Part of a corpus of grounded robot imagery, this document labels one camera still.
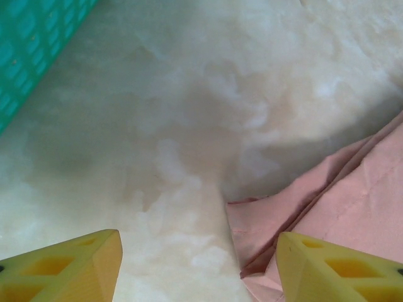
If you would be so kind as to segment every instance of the green plastic basket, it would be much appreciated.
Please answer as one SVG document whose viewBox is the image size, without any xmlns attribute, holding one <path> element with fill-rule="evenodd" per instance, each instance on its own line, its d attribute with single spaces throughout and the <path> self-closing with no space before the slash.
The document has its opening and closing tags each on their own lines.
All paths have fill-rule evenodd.
<svg viewBox="0 0 403 302">
<path fill-rule="evenodd" d="M 0 133 L 97 0 L 0 0 Z"/>
</svg>

